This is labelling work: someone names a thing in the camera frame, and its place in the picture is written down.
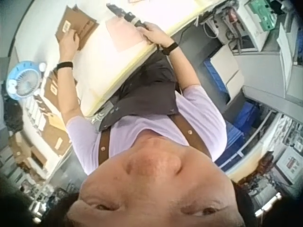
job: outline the pink paper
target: pink paper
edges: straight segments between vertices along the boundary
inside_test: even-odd
[[[125,51],[144,40],[136,27],[124,18],[113,17],[106,22],[106,27],[118,52]]]

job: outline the short sleeve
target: short sleeve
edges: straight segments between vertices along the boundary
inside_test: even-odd
[[[101,133],[90,121],[80,116],[70,119],[66,130],[84,172],[90,174],[95,169],[97,157],[94,150]]]
[[[225,120],[201,85],[186,88],[183,96],[196,109],[197,131],[215,161],[225,151],[227,144]]]

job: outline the nose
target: nose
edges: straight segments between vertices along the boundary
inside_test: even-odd
[[[174,153],[151,149],[132,154],[126,166],[129,175],[161,181],[176,176],[182,163]]]

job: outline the lavender t-shirt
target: lavender t-shirt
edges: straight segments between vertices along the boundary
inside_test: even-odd
[[[198,85],[190,86],[183,96],[176,92],[179,112],[197,131],[215,161],[225,150],[227,143],[226,125],[219,110]],[[86,174],[98,167],[98,148],[101,133],[85,118],[77,116],[66,125],[75,153]],[[166,115],[144,117],[126,116],[113,125],[110,132],[109,157],[131,147],[138,134],[150,129],[181,145],[188,142],[178,127]]]

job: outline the person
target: person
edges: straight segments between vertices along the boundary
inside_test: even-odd
[[[60,41],[59,107],[88,175],[61,219],[92,227],[256,226],[249,196],[214,163],[227,143],[222,115],[180,47],[146,25],[139,32],[172,67],[154,53],[119,89],[99,130],[83,116],[75,89],[79,37],[70,30]]]

